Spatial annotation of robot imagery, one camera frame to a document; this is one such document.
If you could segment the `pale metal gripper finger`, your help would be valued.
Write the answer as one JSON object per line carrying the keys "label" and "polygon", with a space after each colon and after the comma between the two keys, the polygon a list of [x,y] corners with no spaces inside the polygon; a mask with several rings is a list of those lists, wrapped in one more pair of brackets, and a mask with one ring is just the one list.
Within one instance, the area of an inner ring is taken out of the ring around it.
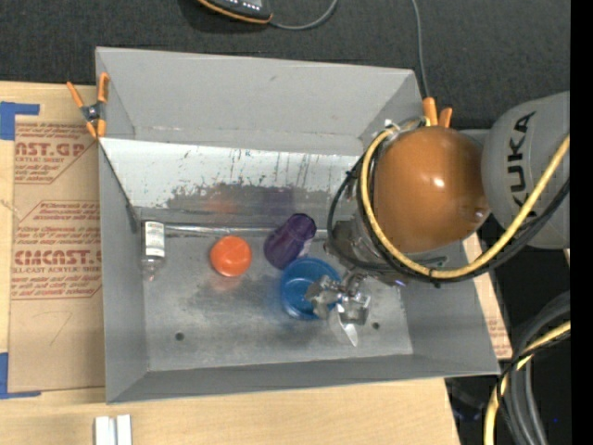
{"label": "pale metal gripper finger", "polygon": [[330,311],[328,325],[340,344],[358,347],[366,325],[372,297],[364,293],[343,296]]}
{"label": "pale metal gripper finger", "polygon": [[343,297],[341,284],[328,275],[322,275],[311,283],[306,292],[305,299],[311,304],[314,314],[320,319],[327,319],[331,306]]}

